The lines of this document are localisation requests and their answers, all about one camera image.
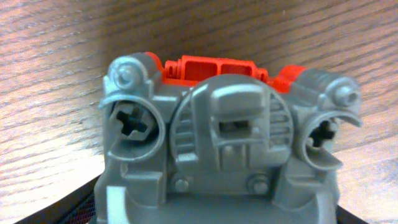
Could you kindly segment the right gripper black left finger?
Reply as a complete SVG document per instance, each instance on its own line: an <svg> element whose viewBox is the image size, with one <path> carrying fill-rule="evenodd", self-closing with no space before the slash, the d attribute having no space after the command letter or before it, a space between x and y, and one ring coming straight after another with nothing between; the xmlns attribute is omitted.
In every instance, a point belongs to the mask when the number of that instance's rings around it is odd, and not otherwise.
<svg viewBox="0 0 398 224"><path fill-rule="evenodd" d="M96 223L94 187L98 179L92 179L59 201L16 222L77 224Z"/></svg>

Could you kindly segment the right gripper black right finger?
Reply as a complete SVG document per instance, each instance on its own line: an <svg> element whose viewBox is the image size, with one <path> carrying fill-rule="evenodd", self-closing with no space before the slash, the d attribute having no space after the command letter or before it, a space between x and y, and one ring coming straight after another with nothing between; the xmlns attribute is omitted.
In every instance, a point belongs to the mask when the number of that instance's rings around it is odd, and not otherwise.
<svg viewBox="0 0 398 224"><path fill-rule="evenodd" d="M341 206L337 207L336 218L337 218L337 224L369 224L363 219L345 210Z"/></svg>

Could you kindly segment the red grey toy truck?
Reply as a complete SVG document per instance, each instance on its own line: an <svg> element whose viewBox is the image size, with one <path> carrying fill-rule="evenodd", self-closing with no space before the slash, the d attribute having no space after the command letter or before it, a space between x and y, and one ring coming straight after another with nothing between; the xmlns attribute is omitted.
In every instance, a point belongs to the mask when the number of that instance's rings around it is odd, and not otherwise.
<svg viewBox="0 0 398 224"><path fill-rule="evenodd" d="M139 52L103 78L96 223L337 223L351 77L297 65Z"/></svg>

